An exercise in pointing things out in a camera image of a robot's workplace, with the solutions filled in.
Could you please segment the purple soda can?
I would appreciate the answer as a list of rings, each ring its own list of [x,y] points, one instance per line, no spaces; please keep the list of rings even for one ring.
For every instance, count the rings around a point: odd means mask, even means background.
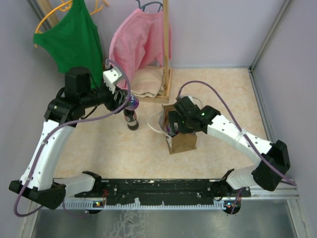
[[[170,137],[174,137],[179,133],[178,123],[168,123],[166,126],[166,132]]]
[[[125,105],[125,109],[129,111],[134,111],[139,106],[139,99],[133,94],[130,95],[127,104]]]

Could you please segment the cola glass bottle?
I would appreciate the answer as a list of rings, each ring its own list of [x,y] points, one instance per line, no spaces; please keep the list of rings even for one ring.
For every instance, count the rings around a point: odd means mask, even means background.
[[[123,110],[124,118],[127,122],[127,126],[130,130],[135,131],[139,128],[139,123],[137,121],[137,115],[135,111],[130,111],[128,109]]]

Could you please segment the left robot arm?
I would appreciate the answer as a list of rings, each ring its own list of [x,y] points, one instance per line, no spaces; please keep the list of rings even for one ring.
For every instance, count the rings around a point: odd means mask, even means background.
[[[9,185],[9,190],[18,195],[13,207],[16,216],[24,216],[18,212],[22,197],[53,210],[69,197],[82,193],[96,197],[102,193],[102,178],[96,173],[84,171],[62,179],[53,176],[78,124],[102,120],[128,106],[131,90],[119,89],[122,80],[128,81],[128,77],[118,66],[104,71],[101,84],[95,88],[91,84],[96,81],[85,67],[73,67],[65,74],[64,87],[47,107],[41,137],[26,171]]]

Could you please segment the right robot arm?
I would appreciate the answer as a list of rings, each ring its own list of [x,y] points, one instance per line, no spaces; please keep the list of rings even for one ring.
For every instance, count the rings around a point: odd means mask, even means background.
[[[253,163],[249,167],[233,169],[224,176],[221,190],[227,196],[254,185],[274,191],[290,169],[288,149],[284,142],[270,142],[239,129],[217,109],[211,106],[199,108],[188,96],[179,98],[167,116],[171,132],[203,132],[231,145]]]

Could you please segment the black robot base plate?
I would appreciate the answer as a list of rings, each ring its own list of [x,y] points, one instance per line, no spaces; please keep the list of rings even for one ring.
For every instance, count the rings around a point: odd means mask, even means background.
[[[230,197],[250,197],[250,189],[234,190],[224,179],[102,179],[76,198],[101,198],[98,207],[203,208],[220,206]]]

